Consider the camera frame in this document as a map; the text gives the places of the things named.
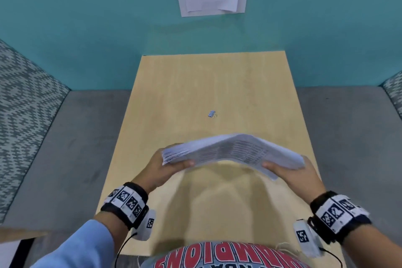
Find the wooden table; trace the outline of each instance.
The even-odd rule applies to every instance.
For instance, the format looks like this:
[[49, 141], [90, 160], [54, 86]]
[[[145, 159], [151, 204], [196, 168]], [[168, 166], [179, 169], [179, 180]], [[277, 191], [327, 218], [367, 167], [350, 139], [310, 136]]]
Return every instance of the wooden table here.
[[[208, 117], [211, 110], [217, 117]], [[316, 163], [284, 51], [142, 57], [98, 209], [156, 149], [230, 133], [253, 134]], [[299, 250], [293, 223], [311, 215], [281, 179], [230, 161], [174, 175], [148, 206], [156, 210], [151, 238], [131, 240], [123, 254], [206, 240], [289, 242]], [[343, 258], [339, 245], [326, 247]], [[309, 263], [339, 266], [330, 256]]]

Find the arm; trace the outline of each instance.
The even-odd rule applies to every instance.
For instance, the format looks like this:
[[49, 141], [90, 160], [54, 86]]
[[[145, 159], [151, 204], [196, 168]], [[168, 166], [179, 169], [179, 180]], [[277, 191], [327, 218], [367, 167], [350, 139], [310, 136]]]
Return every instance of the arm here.
[[[308, 205], [326, 192], [311, 161], [304, 157], [305, 168], [292, 170], [265, 161], [263, 167], [282, 178], [289, 188]], [[342, 247], [359, 268], [402, 267], [402, 248], [394, 244], [372, 225], [351, 231]]]
[[[158, 149], [147, 166], [132, 180], [147, 194], [164, 184], [192, 161], [162, 166], [163, 149]], [[33, 268], [110, 268], [128, 234], [127, 226], [110, 212], [99, 212], [57, 250], [38, 260]]]

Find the person's left hand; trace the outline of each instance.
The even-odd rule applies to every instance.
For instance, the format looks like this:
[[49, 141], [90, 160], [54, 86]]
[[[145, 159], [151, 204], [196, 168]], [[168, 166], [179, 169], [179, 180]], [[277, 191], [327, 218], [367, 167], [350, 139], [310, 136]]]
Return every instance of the person's left hand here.
[[132, 180], [133, 183], [141, 186], [147, 194], [152, 192], [157, 187], [163, 185], [170, 177], [177, 172], [194, 166], [194, 161], [185, 160], [175, 164], [162, 165], [162, 151], [164, 149], [158, 149], [148, 162], [147, 166]]

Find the teal wall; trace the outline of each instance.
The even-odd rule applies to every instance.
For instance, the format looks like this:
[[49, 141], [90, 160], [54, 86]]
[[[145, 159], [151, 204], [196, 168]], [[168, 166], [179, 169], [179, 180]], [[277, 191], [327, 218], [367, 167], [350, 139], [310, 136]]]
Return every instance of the teal wall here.
[[378, 85], [402, 70], [402, 0], [0, 0], [0, 38], [72, 89], [129, 89], [141, 55], [285, 50], [297, 86]]

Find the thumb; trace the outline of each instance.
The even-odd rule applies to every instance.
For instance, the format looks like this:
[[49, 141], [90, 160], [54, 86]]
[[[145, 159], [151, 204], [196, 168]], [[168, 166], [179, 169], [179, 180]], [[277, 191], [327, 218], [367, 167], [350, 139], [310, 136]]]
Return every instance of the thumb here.
[[287, 168], [280, 166], [272, 161], [263, 161], [261, 164], [264, 169], [268, 169], [269, 171], [273, 172], [278, 177], [282, 178], [286, 175], [289, 171]]
[[178, 171], [188, 169], [195, 165], [193, 160], [184, 160], [174, 164], [168, 164], [169, 168], [173, 171], [173, 173], [177, 173]]

